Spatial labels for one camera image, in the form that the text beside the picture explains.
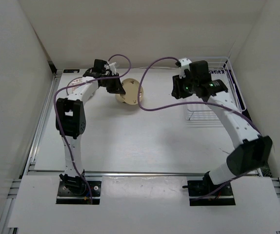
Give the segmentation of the orange sunburst pattern plate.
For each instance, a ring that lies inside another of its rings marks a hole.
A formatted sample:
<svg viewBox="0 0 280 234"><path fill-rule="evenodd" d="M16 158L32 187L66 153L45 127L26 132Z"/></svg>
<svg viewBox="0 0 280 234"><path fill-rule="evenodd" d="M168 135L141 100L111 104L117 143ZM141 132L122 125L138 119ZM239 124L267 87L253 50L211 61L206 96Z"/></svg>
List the orange sunburst pattern plate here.
<svg viewBox="0 0 280 234"><path fill-rule="evenodd" d="M78 77L78 78L72 79L67 84L67 87L71 86L71 88L66 89L66 94L69 95L69 94L73 93L79 87L79 85L82 83L84 83L83 77Z"/></svg>

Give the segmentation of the yellow rimmed plate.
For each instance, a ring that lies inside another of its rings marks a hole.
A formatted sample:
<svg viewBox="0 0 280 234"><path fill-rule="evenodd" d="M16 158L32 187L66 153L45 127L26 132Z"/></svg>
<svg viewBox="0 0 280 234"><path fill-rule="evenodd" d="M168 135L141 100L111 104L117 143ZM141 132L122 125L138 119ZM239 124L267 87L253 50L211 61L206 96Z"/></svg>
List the yellow rimmed plate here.
<svg viewBox="0 0 280 234"><path fill-rule="evenodd" d="M117 101L119 101L121 103L125 103L124 99L120 96L120 94L115 94L115 98Z"/></svg>

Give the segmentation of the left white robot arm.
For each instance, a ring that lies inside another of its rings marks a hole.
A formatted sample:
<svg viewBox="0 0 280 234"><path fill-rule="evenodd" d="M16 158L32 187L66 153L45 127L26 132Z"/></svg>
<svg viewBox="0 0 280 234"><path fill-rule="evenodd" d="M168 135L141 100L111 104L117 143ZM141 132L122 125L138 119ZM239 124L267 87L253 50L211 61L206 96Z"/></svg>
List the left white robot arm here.
<svg viewBox="0 0 280 234"><path fill-rule="evenodd" d="M56 129L65 151L65 170L60 174L60 179L74 195L91 195L91 187L84 178L80 149L81 135L86 128L84 105L100 87L106 88L110 94L126 93L117 68L116 62L96 59L92 68L66 88L68 95L55 101Z"/></svg>

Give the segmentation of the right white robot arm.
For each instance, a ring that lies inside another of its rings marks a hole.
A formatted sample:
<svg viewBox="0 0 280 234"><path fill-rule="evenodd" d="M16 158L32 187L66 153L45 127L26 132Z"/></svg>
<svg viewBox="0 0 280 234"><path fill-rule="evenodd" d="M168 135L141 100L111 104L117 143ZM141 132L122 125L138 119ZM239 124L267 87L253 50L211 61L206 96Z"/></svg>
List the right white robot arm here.
<svg viewBox="0 0 280 234"><path fill-rule="evenodd" d="M263 167L270 156L273 141L243 116L221 79L213 79L208 62L182 58L176 62L180 73L173 77L172 96L176 99L196 95L215 113L229 134L234 150L218 168L204 175L203 190L216 194L221 184Z"/></svg>

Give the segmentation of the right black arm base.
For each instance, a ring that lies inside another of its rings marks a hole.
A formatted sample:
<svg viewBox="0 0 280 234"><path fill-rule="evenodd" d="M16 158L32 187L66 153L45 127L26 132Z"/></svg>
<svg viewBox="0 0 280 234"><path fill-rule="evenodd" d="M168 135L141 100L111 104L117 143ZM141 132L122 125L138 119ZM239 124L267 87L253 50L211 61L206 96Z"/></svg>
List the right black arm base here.
<svg viewBox="0 0 280 234"><path fill-rule="evenodd" d="M214 185L203 180L188 180L182 188L188 191L190 206L235 206L231 183Z"/></svg>

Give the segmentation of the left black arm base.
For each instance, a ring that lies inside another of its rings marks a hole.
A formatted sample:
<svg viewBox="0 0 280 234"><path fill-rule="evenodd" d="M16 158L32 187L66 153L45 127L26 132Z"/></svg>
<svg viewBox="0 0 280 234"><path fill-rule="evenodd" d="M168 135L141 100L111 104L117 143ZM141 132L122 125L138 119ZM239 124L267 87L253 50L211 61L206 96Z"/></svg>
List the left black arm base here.
<svg viewBox="0 0 280 234"><path fill-rule="evenodd" d="M84 182L81 182L80 187L74 187L66 184L60 179L56 204L99 205L102 181L90 180L88 183L90 185L91 193Z"/></svg>

